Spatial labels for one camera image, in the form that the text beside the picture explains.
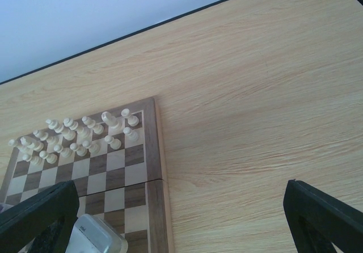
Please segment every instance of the chessboard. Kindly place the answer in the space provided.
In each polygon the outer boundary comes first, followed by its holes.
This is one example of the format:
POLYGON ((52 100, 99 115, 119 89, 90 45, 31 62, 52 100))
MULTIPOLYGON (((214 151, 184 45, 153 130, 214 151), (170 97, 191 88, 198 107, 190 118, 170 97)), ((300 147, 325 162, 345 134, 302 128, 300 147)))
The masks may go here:
MULTIPOLYGON (((103 123, 102 112, 89 115, 104 126, 102 134, 92 132, 86 139, 99 144, 100 150, 95 154, 57 154, 53 164, 43 160, 34 165, 24 161, 24 154, 14 148, 0 189, 0 201, 16 205, 58 182, 73 180, 79 196, 78 216, 87 213, 108 222, 128 241, 130 253, 173 252, 162 131, 155 100, 147 98, 105 111, 115 116, 122 128, 114 130, 103 123), (139 118, 136 126, 130 126, 121 117, 125 108, 139 118), (125 136, 125 127, 138 133, 137 141, 125 136), (104 140, 107 135, 120 140, 121 148, 112 149, 104 140)), ((43 131, 58 137, 56 144, 63 147, 85 140, 76 136, 69 141, 48 128, 43 131)), ((33 134, 27 136, 39 141, 33 134)), ((42 143, 43 150, 54 153, 55 144, 42 143)), ((29 155, 39 152, 28 151, 29 155)))

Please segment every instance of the table surface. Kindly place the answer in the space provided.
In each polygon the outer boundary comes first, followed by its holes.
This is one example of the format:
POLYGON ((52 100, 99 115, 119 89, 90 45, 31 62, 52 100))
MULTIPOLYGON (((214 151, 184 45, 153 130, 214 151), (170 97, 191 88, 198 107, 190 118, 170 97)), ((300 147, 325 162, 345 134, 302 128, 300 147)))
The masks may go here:
POLYGON ((176 252, 296 251, 301 179, 363 210, 363 8, 230 0, 0 86, 7 142, 155 95, 176 252))

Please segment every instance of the chess rook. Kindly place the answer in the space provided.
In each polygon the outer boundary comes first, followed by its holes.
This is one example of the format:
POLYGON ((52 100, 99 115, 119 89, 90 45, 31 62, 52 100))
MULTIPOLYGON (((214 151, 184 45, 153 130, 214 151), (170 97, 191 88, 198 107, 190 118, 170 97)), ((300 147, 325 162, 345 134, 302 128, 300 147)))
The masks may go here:
POLYGON ((131 130, 130 127, 124 128, 124 134, 127 136, 131 141, 137 141, 138 140, 138 133, 135 130, 131 130))
POLYGON ((61 154, 62 157, 68 158, 73 154, 73 151, 70 150, 70 148, 66 147, 64 148, 62 145, 57 144, 54 146, 55 152, 61 154))
POLYGON ((20 142, 22 143, 22 145, 37 152, 39 152, 44 147, 44 144, 42 142, 39 142, 29 136, 21 137, 20 142))
POLYGON ((55 136, 50 136, 47 132, 43 130, 34 130, 33 135, 39 138, 41 141, 47 141, 49 144, 57 144, 58 138, 55 136))
POLYGON ((123 125, 121 122, 118 121, 118 119, 116 119, 114 116, 111 115, 111 113, 107 111, 101 114, 101 118, 105 124, 113 129, 121 129, 123 125))
POLYGON ((95 120, 92 120, 90 117, 83 117, 82 122, 90 129, 92 129, 97 135, 102 134, 103 126, 100 124, 96 124, 95 120))
POLYGON ((82 145, 84 148, 87 148, 91 154, 98 153, 101 148, 101 146, 96 142, 84 141, 82 145))
POLYGON ((121 111, 121 116, 127 119, 127 122, 131 127, 135 127, 139 123, 138 117, 132 115, 128 108, 121 111))
POLYGON ((29 155, 29 154, 24 154, 23 155, 23 160, 30 162, 33 165, 39 165, 41 164, 41 162, 43 161, 40 157, 38 157, 37 155, 29 155))
POLYGON ((39 156, 42 158, 42 159, 45 159, 47 160, 48 163, 50 164, 54 164, 56 161, 57 161, 57 155, 55 154, 49 154, 48 152, 46 151, 42 151, 40 152, 39 156))
POLYGON ((106 136, 104 140, 114 150, 117 150, 121 147, 121 141, 112 136, 106 136))
POLYGON ((82 138, 87 138, 91 134, 91 130, 89 128, 80 126, 77 121, 74 121, 71 118, 65 118, 63 124, 70 130, 76 131, 82 138))
POLYGON ((24 145, 22 145, 19 141, 17 140, 10 140, 8 142, 8 145, 13 147, 13 148, 18 148, 20 152, 22 153, 27 153, 30 151, 30 149, 24 145))
POLYGON ((64 125, 60 124, 59 121, 47 119, 45 122, 48 124, 49 129, 54 130, 57 133, 61 133, 66 140, 71 141, 75 138, 75 131, 64 127, 64 125))
POLYGON ((70 150, 77 152, 77 155, 80 157, 84 157, 87 154, 87 149, 76 143, 70 145, 70 150))

